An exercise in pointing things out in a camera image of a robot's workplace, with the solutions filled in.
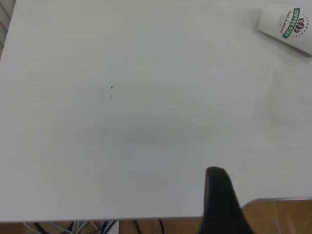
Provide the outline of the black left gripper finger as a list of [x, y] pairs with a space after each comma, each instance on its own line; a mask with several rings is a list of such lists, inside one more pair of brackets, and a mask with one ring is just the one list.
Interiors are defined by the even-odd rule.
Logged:
[[209, 167], [205, 175], [204, 212], [200, 234], [252, 234], [239, 205], [231, 179], [220, 167]]

